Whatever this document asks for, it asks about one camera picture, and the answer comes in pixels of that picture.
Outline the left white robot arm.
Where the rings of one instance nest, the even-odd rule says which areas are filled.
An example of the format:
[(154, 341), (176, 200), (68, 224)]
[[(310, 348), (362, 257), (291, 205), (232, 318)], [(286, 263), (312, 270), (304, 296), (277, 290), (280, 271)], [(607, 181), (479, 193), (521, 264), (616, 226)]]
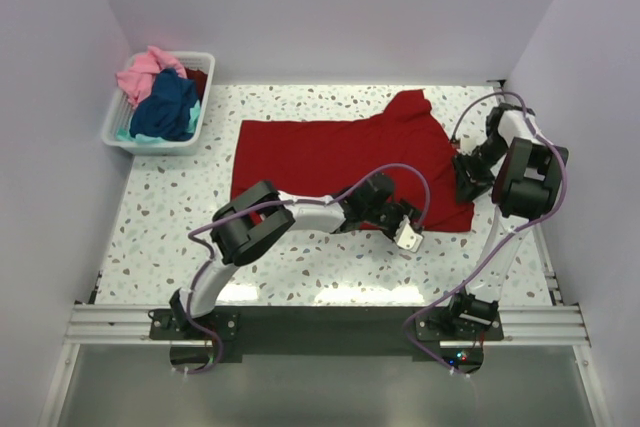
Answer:
[(173, 329), (196, 339), (213, 329), (207, 316), (239, 268), (255, 263), (288, 232), (344, 234), (369, 226), (402, 250), (415, 253), (422, 244), (423, 213), (394, 199), (395, 183), (374, 171), (334, 195), (302, 197), (260, 181), (221, 207), (210, 224), (188, 234), (208, 252), (190, 284), (174, 292), (169, 305)]

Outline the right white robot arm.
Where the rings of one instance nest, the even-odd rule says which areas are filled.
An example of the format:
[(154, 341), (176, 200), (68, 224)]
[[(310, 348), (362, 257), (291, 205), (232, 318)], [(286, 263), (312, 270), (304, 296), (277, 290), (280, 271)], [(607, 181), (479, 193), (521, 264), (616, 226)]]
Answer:
[(456, 201), (488, 193), (494, 215), (471, 279), (441, 315), (446, 334), (475, 340), (499, 327), (499, 301), (528, 231), (563, 199), (568, 150), (544, 139), (534, 113), (501, 103), (485, 123), (486, 140), (453, 159)]

